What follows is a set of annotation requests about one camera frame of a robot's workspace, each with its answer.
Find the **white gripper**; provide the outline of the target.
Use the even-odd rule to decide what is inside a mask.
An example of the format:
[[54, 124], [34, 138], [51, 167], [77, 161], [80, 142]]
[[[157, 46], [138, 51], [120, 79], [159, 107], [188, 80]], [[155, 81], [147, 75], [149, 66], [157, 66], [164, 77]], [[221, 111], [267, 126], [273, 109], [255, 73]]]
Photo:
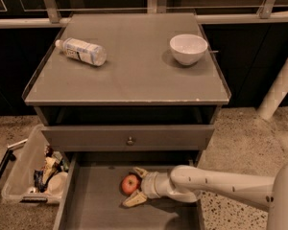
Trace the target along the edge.
[[123, 206], [131, 208], [147, 201], [149, 199], [161, 198], [156, 190], [156, 179], [158, 172], [148, 172], [143, 168], [133, 167], [135, 173], [142, 178], [141, 190], [135, 190], [129, 197], [123, 201]]

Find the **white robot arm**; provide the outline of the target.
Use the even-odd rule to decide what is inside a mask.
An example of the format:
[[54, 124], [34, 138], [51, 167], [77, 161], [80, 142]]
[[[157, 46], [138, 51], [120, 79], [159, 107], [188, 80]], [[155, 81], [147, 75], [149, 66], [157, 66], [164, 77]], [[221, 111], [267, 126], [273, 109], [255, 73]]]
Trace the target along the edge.
[[223, 108], [200, 164], [135, 171], [126, 206], [201, 202], [206, 230], [288, 230], [288, 58], [258, 108]]

